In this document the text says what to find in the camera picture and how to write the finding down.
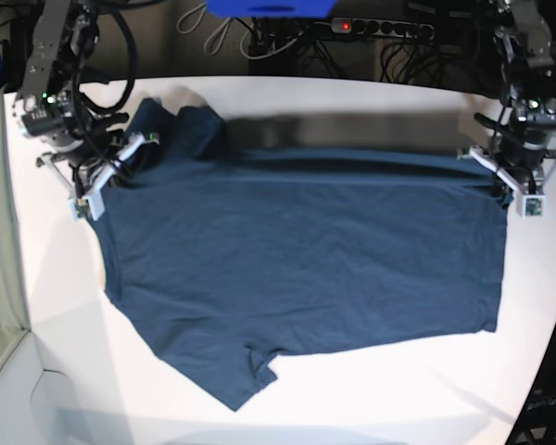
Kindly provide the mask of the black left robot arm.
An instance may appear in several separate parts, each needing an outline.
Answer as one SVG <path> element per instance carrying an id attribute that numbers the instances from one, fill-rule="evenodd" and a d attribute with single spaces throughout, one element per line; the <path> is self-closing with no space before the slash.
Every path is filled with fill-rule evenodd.
<path id="1" fill-rule="evenodd" d="M 494 25 L 501 56 L 501 113 L 495 120 L 474 119 L 492 132 L 488 146 L 471 146 L 461 155 L 477 161 L 516 200 L 523 218 L 546 213 L 544 187 L 556 171 L 556 63 L 551 30 L 535 1 L 490 1 L 481 16 Z"/>

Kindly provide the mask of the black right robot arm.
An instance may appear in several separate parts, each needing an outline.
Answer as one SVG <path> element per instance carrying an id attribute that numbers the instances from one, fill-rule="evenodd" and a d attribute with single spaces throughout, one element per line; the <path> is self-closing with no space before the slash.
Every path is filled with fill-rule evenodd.
<path id="1" fill-rule="evenodd" d="M 147 7 L 146 1 L 47 1 L 32 36 L 22 85 L 13 115 L 27 138 L 49 146 L 36 165 L 52 172 L 68 193 L 74 219 L 98 220 L 106 211 L 103 189 L 131 175 L 129 159 L 155 133 L 125 133 L 123 112 L 137 77 L 137 47 L 121 15 Z M 128 74 L 120 99 L 100 106 L 82 93 L 86 62 L 100 32 L 98 18 L 110 15 L 121 31 L 128 53 Z"/>

